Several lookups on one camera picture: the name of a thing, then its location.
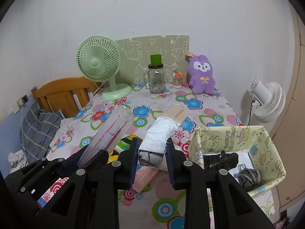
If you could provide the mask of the clear plastic bag pack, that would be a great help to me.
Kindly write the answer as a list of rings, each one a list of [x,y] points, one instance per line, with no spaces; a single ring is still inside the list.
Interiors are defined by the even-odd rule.
[[[115,108],[84,150],[78,166],[84,167],[100,150],[110,154],[132,123],[132,111],[125,106]]]

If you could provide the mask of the yellow cartoon tissue pack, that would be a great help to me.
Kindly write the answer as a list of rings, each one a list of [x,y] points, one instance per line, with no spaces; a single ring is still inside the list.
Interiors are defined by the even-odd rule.
[[[135,134],[131,134],[125,138],[120,139],[114,150],[110,153],[108,163],[116,161],[121,152],[128,150],[130,148],[131,141],[135,136]]]

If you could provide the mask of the white crumpled cloth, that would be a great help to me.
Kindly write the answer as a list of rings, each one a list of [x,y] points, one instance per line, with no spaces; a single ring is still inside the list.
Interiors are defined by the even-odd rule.
[[[28,160],[23,150],[19,150],[15,153],[11,152],[8,155],[8,162],[11,165],[10,173],[13,173],[28,165]]]

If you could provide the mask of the floral tablecloth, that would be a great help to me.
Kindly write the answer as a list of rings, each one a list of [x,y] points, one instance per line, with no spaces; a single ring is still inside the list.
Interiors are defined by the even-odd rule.
[[[132,86],[128,96],[106,101],[100,95],[87,105],[67,124],[61,125],[50,143],[48,160],[68,158],[88,145],[99,128],[118,106],[130,109],[132,123],[125,137],[140,139],[146,135],[164,135],[164,128],[156,127],[156,120],[170,106],[182,106],[187,117],[172,133],[175,146],[187,153],[197,127],[239,126],[241,120],[218,90],[212,94],[196,95],[188,84],[176,89],[167,85],[161,94],[152,94],[142,84]],[[186,193],[172,188],[165,169],[137,192],[133,189],[118,193],[119,223],[121,228],[183,228]]]

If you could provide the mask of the pink paper envelope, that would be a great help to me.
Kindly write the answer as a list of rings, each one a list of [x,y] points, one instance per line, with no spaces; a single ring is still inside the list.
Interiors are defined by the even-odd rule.
[[[150,184],[158,172],[159,170],[156,168],[141,166],[136,171],[132,189],[134,189],[137,193],[141,193]]]

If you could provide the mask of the black plastic bag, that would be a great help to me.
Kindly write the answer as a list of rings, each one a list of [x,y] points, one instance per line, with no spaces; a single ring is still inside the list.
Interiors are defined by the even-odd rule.
[[[226,153],[224,150],[217,155],[203,155],[203,159],[204,169],[214,172],[221,169],[229,171],[236,168],[239,162],[237,153]]]

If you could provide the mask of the grey plaid cloth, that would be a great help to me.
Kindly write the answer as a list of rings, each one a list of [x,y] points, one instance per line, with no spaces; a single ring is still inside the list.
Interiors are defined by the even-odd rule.
[[[21,147],[29,164],[46,157],[62,120],[59,112],[48,112],[38,103],[30,107],[20,129]]]

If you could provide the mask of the yellow cartoon fabric box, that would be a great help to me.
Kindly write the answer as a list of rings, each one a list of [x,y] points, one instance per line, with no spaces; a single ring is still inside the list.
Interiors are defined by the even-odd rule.
[[[264,126],[198,127],[188,155],[206,170],[226,169],[267,216],[274,214],[271,191],[286,171]]]

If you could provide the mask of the wooden chair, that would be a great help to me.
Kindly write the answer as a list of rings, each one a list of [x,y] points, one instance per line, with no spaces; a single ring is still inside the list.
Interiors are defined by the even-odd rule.
[[[67,77],[46,83],[41,88],[32,88],[34,101],[48,112],[62,111],[65,117],[75,117],[90,101],[101,85],[85,77]]]

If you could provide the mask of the beige door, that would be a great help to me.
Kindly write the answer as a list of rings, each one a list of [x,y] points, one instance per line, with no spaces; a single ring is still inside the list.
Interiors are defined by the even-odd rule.
[[[277,185],[281,212],[304,198],[304,23],[292,5],[290,9],[295,33],[293,72],[283,114],[272,131],[286,170],[285,180]]]

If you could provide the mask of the glass mason jar mug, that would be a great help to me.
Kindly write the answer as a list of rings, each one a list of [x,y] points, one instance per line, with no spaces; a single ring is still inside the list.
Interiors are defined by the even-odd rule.
[[[149,87],[152,94],[161,94],[165,89],[163,64],[148,65],[148,70],[143,74],[144,84]]]

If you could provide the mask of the green desk fan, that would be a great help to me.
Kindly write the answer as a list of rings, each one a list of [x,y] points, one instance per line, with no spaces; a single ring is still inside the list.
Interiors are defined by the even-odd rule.
[[[104,100],[116,100],[131,93],[127,84],[117,84],[115,77],[121,67],[120,48],[113,40],[103,36],[93,36],[81,43],[76,63],[79,71],[93,82],[109,82],[101,96]]]

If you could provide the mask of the toothpick jar orange lid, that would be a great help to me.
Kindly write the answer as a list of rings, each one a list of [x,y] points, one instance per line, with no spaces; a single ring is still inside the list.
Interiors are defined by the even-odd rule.
[[[174,72],[172,78],[172,85],[173,88],[181,88],[183,84],[183,78],[185,77],[184,74],[180,72]]]

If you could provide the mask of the green cup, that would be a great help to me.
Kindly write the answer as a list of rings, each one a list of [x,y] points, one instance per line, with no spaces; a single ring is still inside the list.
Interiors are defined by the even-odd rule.
[[[159,66],[162,64],[162,56],[160,54],[153,54],[150,56],[150,64],[152,66]]]

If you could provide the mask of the white standing fan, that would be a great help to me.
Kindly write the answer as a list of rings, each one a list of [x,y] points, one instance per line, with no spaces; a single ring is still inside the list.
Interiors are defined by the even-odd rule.
[[[252,115],[260,123],[270,123],[277,120],[286,102],[286,94],[280,84],[277,82],[263,84],[260,80],[254,79],[249,85],[249,92],[254,99],[250,106],[248,125]]]

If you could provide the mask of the purple plush bunny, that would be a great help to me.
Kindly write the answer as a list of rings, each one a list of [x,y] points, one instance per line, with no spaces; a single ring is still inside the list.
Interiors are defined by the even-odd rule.
[[[213,78],[213,67],[205,55],[189,56],[187,68],[189,84],[194,94],[214,93],[215,79]]]

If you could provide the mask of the wall socket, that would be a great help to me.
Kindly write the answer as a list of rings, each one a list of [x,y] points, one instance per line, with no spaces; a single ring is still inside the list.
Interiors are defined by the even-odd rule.
[[[28,96],[27,96],[27,95],[24,95],[22,98],[20,98],[20,99],[17,101],[17,104],[18,104],[19,107],[22,107],[22,106],[24,106],[28,101],[29,101]]]

